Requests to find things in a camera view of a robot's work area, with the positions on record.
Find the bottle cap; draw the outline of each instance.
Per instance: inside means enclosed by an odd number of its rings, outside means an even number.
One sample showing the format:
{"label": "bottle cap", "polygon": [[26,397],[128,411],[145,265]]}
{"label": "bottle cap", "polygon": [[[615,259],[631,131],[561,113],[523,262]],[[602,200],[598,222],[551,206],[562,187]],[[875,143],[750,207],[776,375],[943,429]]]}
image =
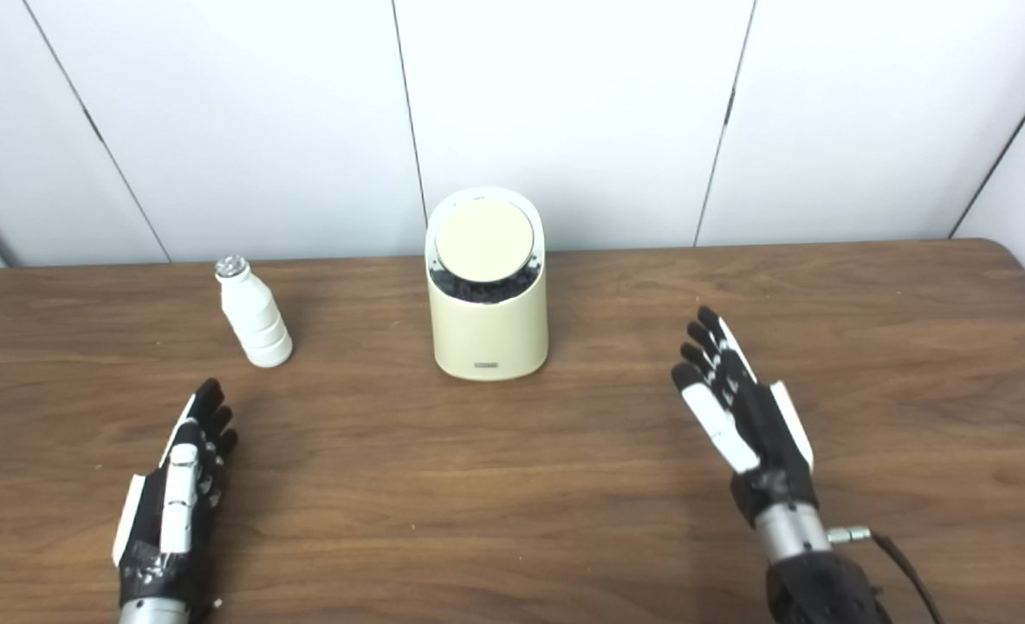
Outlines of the bottle cap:
{"label": "bottle cap", "polygon": [[249,261],[242,256],[228,256],[215,262],[215,277],[223,280],[237,278],[249,269]]}

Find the round lid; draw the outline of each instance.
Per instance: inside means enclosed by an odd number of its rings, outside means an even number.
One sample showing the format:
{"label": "round lid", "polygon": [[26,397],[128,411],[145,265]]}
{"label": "round lid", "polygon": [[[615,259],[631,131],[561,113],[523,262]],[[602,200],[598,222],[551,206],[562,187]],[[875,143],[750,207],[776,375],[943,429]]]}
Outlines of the round lid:
{"label": "round lid", "polygon": [[436,251],[450,273],[469,282],[511,276],[531,257],[535,235],[523,211],[480,199],[454,206],[436,233]]}

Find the wooden table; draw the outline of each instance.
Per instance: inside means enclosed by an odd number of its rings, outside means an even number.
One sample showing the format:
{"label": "wooden table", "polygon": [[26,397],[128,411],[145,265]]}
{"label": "wooden table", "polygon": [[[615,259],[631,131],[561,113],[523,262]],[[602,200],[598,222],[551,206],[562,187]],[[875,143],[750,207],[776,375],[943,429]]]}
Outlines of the wooden table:
{"label": "wooden table", "polygon": [[[251,367],[206,264],[1,269],[0,621],[110,623],[129,475],[214,375],[242,443],[215,623],[765,623],[729,469],[669,380],[698,301],[784,379],[829,526],[951,624],[1025,623],[1025,273],[984,241],[557,253],[551,355],[434,364],[418,259],[263,261]],[[898,624],[928,618],[869,545]]]}

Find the white bottle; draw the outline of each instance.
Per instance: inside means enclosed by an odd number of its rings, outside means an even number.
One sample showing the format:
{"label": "white bottle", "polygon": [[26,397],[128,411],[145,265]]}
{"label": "white bottle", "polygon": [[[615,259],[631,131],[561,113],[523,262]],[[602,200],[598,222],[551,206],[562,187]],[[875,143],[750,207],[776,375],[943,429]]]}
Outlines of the white bottle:
{"label": "white bottle", "polygon": [[230,321],[247,359],[256,367],[271,368],[293,355],[293,339],[277,308],[274,293],[250,272],[242,256],[228,256],[215,264],[221,287],[223,315]]}

